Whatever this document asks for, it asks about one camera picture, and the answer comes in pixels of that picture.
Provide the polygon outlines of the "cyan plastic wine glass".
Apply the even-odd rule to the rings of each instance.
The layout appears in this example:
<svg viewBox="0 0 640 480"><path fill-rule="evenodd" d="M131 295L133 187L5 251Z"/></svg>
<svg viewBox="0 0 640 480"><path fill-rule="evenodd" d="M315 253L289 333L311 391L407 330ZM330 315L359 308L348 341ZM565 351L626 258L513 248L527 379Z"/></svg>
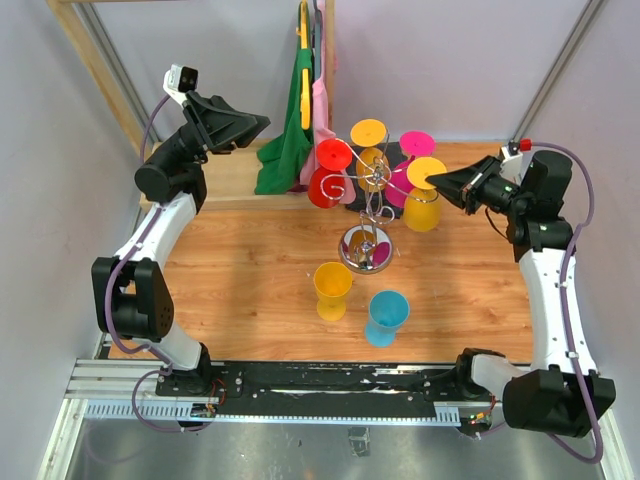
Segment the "cyan plastic wine glass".
<svg viewBox="0 0 640 480"><path fill-rule="evenodd" d="M364 330L366 340L377 348L390 346L410 312L409 302L401 293L393 290L378 292L369 303Z"/></svg>

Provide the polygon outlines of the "red plastic wine glass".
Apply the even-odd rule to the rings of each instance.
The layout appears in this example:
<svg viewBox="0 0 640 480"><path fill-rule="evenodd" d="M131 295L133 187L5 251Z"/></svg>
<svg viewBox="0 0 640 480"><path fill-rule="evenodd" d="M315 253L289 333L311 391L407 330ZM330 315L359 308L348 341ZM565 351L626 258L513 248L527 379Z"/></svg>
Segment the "red plastic wine glass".
<svg viewBox="0 0 640 480"><path fill-rule="evenodd" d="M347 144L337 138L322 141L316 147L318 168L311 176L308 197L313 205L323 209L337 206L346 194L343 170L352 159Z"/></svg>

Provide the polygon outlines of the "magenta plastic wine glass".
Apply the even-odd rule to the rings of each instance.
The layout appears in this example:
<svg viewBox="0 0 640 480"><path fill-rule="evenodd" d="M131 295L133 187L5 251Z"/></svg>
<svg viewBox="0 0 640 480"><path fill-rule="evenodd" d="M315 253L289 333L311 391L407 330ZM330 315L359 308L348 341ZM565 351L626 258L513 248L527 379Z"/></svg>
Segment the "magenta plastic wine glass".
<svg viewBox="0 0 640 480"><path fill-rule="evenodd" d="M408 179L407 169L417 157L430 156L435 151L436 141L426 132L413 130L400 137L399 147L406 159L392 168L384 195L392 207L403 209L407 195L414 188Z"/></svg>

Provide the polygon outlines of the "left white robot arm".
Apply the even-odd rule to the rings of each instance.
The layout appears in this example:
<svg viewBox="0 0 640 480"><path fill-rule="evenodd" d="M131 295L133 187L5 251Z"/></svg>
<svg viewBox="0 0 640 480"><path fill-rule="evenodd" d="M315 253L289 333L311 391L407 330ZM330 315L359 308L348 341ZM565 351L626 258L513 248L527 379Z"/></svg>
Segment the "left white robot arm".
<svg viewBox="0 0 640 480"><path fill-rule="evenodd" d="M151 155L140 156L134 175L151 208L116 253L94 261L91 278L100 330L122 352L147 351L163 362L160 392L200 396L215 385L210 355L175 320L164 266L204 204L209 155L248 147L270 120L239 111L218 95L167 93L159 103L170 100L181 106L186 122Z"/></svg>

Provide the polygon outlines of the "yellow wine glass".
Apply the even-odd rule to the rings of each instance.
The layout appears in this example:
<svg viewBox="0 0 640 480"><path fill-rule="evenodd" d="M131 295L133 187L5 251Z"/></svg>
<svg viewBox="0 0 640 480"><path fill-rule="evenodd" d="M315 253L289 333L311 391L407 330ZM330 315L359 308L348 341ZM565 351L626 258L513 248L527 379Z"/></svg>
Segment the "yellow wine glass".
<svg viewBox="0 0 640 480"><path fill-rule="evenodd" d="M353 285L351 271L339 262L324 263L316 269L313 284L318 315L329 322L340 320L346 313L346 299Z"/></svg>
<svg viewBox="0 0 640 480"><path fill-rule="evenodd" d="M435 229L441 218L441 203L436 187L427 178L444 174L447 167L434 157L417 157L407 167L406 176L412 188L404 204L402 220L416 232Z"/></svg>
<svg viewBox="0 0 640 480"><path fill-rule="evenodd" d="M386 154L379 148L388 139L385 124L374 118L360 120L351 128L350 138L362 148L355 161L359 187L365 193L383 190L391 173Z"/></svg>

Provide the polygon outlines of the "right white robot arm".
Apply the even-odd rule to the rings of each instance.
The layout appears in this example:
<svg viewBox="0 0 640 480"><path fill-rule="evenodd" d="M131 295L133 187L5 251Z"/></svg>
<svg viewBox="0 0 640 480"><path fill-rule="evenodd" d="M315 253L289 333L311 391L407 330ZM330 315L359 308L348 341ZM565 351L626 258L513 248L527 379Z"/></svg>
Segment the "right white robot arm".
<svg viewBox="0 0 640 480"><path fill-rule="evenodd" d="M526 169L517 173L522 156L521 147L509 145L499 156L426 178L468 215L485 207L506 217L506 239L531 310L529 371L498 352L467 348L456 361L453 387L466 400L491 394L511 428L583 438L595 433L616 399L616 388L599 374L582 329L575 289L582 228L561 215L572 169L579 162L566 149L537 144Z"/></svg>

